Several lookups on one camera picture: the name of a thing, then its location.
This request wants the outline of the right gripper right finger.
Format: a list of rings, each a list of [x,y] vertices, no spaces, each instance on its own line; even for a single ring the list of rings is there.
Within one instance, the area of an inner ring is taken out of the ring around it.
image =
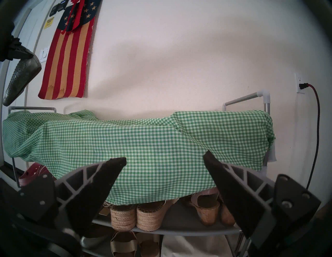
[[[261,173],[203,155],[206,169],[236,224],[249,240],[249,257],[304,257],[306,236],[321,201],[285,174]]]

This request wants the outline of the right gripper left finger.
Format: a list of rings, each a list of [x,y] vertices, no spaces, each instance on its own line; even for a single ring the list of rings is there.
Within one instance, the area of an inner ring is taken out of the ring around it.
[[[15,193],[15,210],[40,226],[82,234],[126,166],[125,157],[79,167],[60,179],[37,176]]]

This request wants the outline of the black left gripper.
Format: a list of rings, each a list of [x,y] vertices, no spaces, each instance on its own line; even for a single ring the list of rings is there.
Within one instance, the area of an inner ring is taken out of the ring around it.
[[[5,22],[0,28],[0,62],[13,59],[30,59],[33,53],[22,46],[19,38],[14,38],[14,22]]]

